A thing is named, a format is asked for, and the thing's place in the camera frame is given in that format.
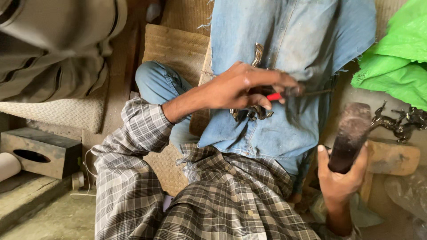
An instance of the plaid shirt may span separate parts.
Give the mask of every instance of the plaid shirt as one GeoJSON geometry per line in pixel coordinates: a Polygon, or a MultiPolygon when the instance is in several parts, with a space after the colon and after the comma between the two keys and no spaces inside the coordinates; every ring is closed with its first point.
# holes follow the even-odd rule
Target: plaid shirt
{"type": "MultiPolygon", "coordinates": [[[[275,161],[181,145],[188,186],[163,212],[164,191],[143,160],[169,143],[160,105],[126,103],[124,125],[93,147],[98,156],[96,239],[343,239],[306,223],[285,201],[292,192],[275,161]]],[[[360,239],[355,228],[344,239],[360,239]]]]}

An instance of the wooden block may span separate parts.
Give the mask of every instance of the wooden block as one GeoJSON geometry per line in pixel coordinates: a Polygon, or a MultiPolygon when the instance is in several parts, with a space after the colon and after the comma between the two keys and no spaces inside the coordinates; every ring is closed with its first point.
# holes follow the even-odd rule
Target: wooden block
{"type": "Polygon", "coordinates": [[[360,197],[363,202],[366,204],[369,201],[369,196],[371,195],[371,187],[372,187],[372,179],[374,178],[374,174],[366,171],[365,178],[363,179],[362,186],[359,189],[360,197]]]}
{"type": "Polygon", "coordinates": [[[409,175],[415,172],[420,161],[418,147],[398,144],[393,140],[370,140],[368,148],[370,173],[409,175]]]}
{"type": "Polygon", "coordinates": [[[80,169],[82,142],[21,128],[1,133],[0,152],[18,158],[22,170],[62,179],[80,169]]]}

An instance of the green plastic sheet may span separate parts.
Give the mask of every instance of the green plastic sheet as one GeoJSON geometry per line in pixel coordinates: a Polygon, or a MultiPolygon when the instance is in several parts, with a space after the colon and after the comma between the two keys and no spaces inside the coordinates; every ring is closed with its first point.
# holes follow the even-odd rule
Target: green plastic sheet
{"type": "Polygon", "coordinates": [[[351,81],[427,111],[427,0],[409,0],[389,20],[387,35],[364,52],[351,81]]]}

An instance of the hammer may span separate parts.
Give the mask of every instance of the hammer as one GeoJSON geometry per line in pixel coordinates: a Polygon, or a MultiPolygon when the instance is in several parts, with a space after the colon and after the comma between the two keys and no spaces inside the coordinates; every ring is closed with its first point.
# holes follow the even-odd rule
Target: hammer
{"type": "Polygon", "coordinates": [[[328,167],[332,172],[346,174],[366,142],[371,127],[371,107],[365,103],[345,105],[338,124],[328,167]]]}

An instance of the man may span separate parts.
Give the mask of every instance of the man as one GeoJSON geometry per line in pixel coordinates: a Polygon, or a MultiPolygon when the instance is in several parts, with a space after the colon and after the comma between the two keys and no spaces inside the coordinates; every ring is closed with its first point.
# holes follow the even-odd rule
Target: man
{"type": "MultiPolygon", "coordinates": [[[[107,76],[109,40],[123,29],[127,13],[147,2],[156,1],[0,0],[0,101],[93,93],[107,76]]],[[[157,5],[150,5],[150,19],[157,5]]]]}
{"type": "Polygon", "coordinates": [[[362,183],[366,145],[345,175],[328,169],[318,146],[319,180],[328,209],[326,225],[308,224],[286,202],[292,181],[276,161],[216,148],[198,148],[188,134],[189,115],[199,109],[244,108],[271,102],[249,94],[263,85],[297,86],[285,73],[242,62],[207,84],[191,88],[177,72],[146,62],[137,72],[141,98],[126,103],[124,125],[92,153],[98,156],[96,239],[359,239],[349,199],[362,183]],[[162,211],[164,191],[143,160],[169,143],[179,146],[189,185],[162,211]]]}

